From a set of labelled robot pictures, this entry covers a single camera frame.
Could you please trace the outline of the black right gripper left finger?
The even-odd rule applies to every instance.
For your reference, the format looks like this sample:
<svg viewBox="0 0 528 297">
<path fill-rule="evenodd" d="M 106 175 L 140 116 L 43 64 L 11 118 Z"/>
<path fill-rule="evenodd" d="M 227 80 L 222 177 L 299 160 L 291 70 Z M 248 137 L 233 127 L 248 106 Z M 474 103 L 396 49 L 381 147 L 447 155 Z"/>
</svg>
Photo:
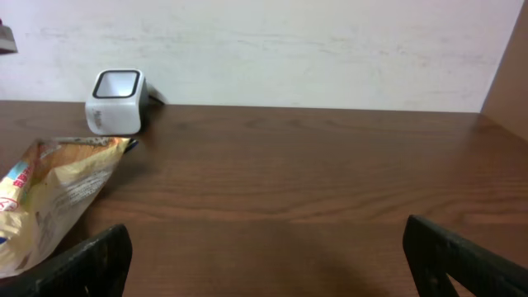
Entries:
<svg viewBox="0 0 528 297">
<path fill-rule="evenodd" d="M 133 254 L 123 224 L 1 282 L 1 297 L 122 296 Z"/>
</svg>

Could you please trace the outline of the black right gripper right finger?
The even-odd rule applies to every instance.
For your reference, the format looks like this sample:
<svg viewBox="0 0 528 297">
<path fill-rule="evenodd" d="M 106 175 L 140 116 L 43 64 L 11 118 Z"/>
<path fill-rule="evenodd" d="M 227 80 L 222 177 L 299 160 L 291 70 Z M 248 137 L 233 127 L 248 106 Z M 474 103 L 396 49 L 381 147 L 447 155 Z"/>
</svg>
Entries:
<svg viewBox="0 0 528 297">
<path fill-rule="evenodd" d="M 403 250 L 421 297 L 456 296 L 456 280 L 476 296 L 527 296 L 527 270 L 421 216 L 408 217 Z"/>
</svg>

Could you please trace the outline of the yellow snack bag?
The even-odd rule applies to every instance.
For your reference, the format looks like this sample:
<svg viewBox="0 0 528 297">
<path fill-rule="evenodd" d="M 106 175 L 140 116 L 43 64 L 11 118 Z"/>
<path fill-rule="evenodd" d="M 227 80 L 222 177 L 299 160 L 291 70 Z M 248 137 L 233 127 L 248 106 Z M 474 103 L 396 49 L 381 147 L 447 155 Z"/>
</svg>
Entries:
<svg viewBox="0 0 528 297">
<path fill-rule="evenodd" d="M 1 277 L 43 262 L 78 222 L 136 140 L 36 140 L 1 180 Z"/>
</svg>

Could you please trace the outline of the teal wipes packet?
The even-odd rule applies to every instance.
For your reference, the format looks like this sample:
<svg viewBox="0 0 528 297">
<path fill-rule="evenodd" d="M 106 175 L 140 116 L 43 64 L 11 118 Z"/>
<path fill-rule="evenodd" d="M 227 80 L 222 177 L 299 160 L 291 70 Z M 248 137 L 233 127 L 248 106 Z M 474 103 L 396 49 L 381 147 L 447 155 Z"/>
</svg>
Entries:
<svg viewBox="0 0 528 297">
<path fill-rule="evenodd" d="M 0 54 L 14 54 L 17 52 L 17 44 L 12 29 L 4 25 L 2 20 L 0 20 Z"/>
</svg>

